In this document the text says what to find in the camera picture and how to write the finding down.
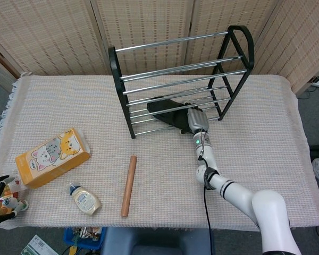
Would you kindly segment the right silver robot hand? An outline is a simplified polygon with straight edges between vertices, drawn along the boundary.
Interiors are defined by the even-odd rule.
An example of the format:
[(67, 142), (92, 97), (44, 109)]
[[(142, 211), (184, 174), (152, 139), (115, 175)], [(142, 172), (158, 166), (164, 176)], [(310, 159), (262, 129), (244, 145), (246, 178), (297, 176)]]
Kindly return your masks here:
[(186, 103), (190, 108), (179, 110), (178, 116), (182, 121), (182, 128), (180, 134), (192, 133), (196, 134), (199, 131), (207, 132), (209, 123), (206, 114), (198, 106), (192, 107), (191, 104)]

